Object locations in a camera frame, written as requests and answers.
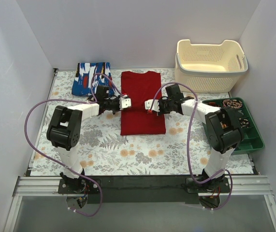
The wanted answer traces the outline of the blue patterned trousers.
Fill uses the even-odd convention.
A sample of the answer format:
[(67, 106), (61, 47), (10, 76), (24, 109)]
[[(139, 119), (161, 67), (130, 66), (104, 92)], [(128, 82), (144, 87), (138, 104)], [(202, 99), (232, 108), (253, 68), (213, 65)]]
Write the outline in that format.
[(78, 63), (72, 86), (72, 94), (78, 97), (91, 96), (91, 90), (95, 94), (98, 85), (105, 85), (109, 86), (108, 96), (114, 95), (115, 88), (102, 75), (104, 74), (112, 80), (110, 68), (109, 62)]

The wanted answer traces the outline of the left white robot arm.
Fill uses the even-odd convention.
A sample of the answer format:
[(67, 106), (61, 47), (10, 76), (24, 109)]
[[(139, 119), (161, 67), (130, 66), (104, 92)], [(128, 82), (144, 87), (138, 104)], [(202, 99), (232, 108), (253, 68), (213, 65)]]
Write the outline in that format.
[(83, 103), (76, 106), (57, 106), (53, 112), (46, 136), (57, 149), (64, 171), (60, 173), (66, 187), (75, 193), (84, 192), (88, 180), (80, 177), (85, 174), (78, 154), (77, 144), (80, 139), (81, 125), (85, 119), (98, 116), (104, 111), (120, 112), (131, 107), (128, 95), (110, 97), (108, 86), (98, 86), (95, 97), (96, 103)]

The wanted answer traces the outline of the red garment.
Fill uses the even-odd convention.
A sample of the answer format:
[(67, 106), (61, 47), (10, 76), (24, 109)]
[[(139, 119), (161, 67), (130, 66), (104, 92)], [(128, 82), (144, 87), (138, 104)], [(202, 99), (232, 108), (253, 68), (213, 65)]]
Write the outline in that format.
[(165, 134), (165, 118), (156, 113), (149, 114), (145, 101), (152, 99), (161, 87), (161, 75), (147, 71), (121, 74), (121, 91), (131, 99), (131, 108), (121, 112), (121, 135)]

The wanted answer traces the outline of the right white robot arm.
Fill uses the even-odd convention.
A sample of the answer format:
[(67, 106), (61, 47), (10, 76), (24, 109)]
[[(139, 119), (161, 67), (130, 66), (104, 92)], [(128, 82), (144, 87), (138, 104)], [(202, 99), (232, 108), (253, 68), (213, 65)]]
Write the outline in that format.
[(145, 109), (158, 115), (176, 112), (189, 116), (190, 122), (196, 119), (206, 126), (211, 154), (200, 177), (194, 177), (192, 169), (189, 170), (191, 178), (186, 187), (213, 192), (224, 180), (230, 156), (244, 140), (239, 112), (232, 107), (220, 108), (199, 102), (197, 94), (185, 97), (180, 90), (181, 86), (177, 82), (164, 84), (167, 95), (147, 100)]

